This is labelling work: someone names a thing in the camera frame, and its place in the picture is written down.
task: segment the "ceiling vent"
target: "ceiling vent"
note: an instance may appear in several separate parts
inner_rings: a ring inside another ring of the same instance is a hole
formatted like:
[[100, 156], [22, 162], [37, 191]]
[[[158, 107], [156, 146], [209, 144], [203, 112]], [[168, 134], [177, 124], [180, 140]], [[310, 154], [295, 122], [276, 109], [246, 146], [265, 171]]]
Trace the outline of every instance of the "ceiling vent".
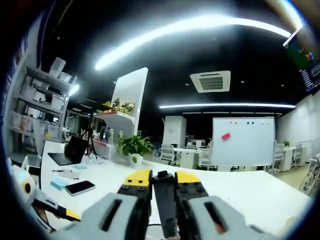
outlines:
[[230, 77], [230, 71], [211, 71], [190, 75], [198, 93], [229, 92]]

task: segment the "blue sticky note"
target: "blue sticky note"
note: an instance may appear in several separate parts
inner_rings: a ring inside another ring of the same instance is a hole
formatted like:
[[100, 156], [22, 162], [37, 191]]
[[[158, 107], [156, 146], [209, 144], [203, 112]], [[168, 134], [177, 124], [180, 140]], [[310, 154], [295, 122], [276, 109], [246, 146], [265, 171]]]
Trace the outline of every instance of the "blue sticky note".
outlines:
[[50, 184], [51, 184], [52, 186], [54, 186], [55, 188], [59, 189], [60, 191], [61, 191], [62, 189], [64, 189], [65, 186], [68, 185], [68, 183], [66, 183], [65, 181], [63, 181], [63, 180], [60, 179], [60, 178], [56, 178], [56, 179], [52, 180], [52, 181], [50, 182]]
[[76, 169], [86, 169], [87, 168], [87, 166], [84, 164], [77, 164], [77, 165], [74, 165], [73, 167]]

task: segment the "led light strip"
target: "led light strip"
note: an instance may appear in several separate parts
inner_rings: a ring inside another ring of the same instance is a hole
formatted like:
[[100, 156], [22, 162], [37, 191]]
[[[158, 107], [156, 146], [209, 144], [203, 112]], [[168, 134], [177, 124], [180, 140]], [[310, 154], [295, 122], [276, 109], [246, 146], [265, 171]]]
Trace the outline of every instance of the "led light strip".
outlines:
[[272, 103], [196, 103], [180, 105], [159, 106], [160, 109], [192, 108], [192, 107], [267, 107], [267, 108], [284, 108], [294, 109], [295, 105], [272, 104]]
[[240, 26], [249, 26], [258, 29], [267, 30], [276, 34], [279, 34], [285, 38], [289, 38], [291, 33], [283, 30], [277, 26], [261, 22], [255, 21], [251, 19], [238, 18], [238, 17], [230, 17], [223, 15], [206, 15], [200, 17], [194, 17], [187, 20], [179, 21], [156, 30], [150, 31], [146, 34], [138, 36], [125, 44], [119, 46], [115, 50], [111, 51], [108, 54], [105, 54], [95, 65], [96, 70], [101, 70], [106, 66], [114, 63], [116, 60], [121, 57], [129, 54], [139, 46], [150, 42], [159, 37], [179, 33], [179, 32], [187, 32], [191, 30], [197, 29], [210, 29], [219, 26], [225, 25], [240, 25]]

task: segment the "screen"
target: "screen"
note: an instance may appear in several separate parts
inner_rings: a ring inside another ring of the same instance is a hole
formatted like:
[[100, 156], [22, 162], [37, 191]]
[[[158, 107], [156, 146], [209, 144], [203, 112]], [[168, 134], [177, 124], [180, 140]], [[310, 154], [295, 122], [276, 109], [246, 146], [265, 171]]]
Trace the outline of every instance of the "screen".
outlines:
[[81, 192], [83, 190], [89, 189], [94, 187], [95, 185], [92, 182], [89, 181], [81, 181], [78, 183], [70, 184], [66, 186], [65, 188], [72, 194], [76, 194], [78, 192]]
[[309, 92], [320, 85], [320, 39], [308, 26], [293, 33], [283, 44]]

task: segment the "whiteboard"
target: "whiteboard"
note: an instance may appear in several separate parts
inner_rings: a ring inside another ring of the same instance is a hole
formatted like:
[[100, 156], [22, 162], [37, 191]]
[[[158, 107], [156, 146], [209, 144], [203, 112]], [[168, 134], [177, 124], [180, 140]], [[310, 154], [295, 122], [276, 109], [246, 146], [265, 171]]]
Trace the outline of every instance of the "whiteboard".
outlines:
[[210, 161], [213, 165], [271, 165], [275, 151], [275, 119], [274, 117], [213, 118], [212, 139]]

